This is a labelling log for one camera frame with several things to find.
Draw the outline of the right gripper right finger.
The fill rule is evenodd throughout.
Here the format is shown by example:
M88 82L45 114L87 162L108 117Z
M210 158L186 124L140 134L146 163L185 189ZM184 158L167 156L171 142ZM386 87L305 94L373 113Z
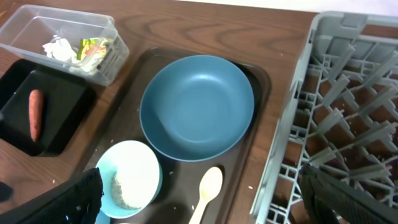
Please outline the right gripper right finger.
M299 186L309 217L316 223L395 224L397 210L378 202L308 164L300 170Z

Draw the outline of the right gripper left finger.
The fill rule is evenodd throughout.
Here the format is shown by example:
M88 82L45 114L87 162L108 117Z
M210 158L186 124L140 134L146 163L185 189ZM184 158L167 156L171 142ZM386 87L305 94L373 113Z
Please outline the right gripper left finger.
M56 188L1 214L8 224L94 224L101 208L103 182L92 168Z

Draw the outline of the blue cup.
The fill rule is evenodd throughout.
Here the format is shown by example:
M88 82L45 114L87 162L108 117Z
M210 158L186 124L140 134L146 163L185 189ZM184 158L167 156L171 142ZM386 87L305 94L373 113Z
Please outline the blue cup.
M102 211L99 211L95 224L110 224L111 218L105 215Z

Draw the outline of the white rice pile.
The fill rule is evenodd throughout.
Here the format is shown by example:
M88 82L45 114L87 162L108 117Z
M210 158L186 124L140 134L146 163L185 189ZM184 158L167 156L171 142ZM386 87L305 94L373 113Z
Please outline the white rice pile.
M134 193L136 185L131 174L123 171L115 173L111 183L111 196L115 204L123 209L141 208L141 201Z

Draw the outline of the light blue rice bowl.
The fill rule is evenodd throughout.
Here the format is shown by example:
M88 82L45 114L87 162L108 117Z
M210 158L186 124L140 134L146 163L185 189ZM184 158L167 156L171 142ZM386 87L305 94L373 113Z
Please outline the light blue rice bowl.
M162 168L152 149L140 141L122 141L111 146L96 164L103 196L101 211L110 218L137 215L159 194Z

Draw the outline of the orange carrot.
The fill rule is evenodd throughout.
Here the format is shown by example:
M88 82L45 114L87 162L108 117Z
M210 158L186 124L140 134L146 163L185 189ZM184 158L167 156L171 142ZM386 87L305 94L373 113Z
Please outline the orange carrot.
M37 142L40 136L43 106L44 94L40 90L32 90L29 95L29 126L33 142Z

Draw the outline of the green yellow snack wrapper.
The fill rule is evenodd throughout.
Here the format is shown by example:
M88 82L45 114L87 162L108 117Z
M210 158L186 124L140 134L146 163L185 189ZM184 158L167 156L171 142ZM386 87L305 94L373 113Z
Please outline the green yellow snack wrapper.
M104 57L109 49L109 46L113 42L113 39L100 39L97 37L81 39L80 48L77 52L76 59L82 61L91 54L93 54L95 57Z

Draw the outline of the white napkin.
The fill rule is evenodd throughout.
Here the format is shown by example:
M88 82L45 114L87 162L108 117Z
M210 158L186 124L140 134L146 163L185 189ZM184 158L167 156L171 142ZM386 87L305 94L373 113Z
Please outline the white napkin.
M72 49L67 39L57 39L54 42L49 42L43 46L47 57L54 58L63 62L78 63L76 59L77 53Z

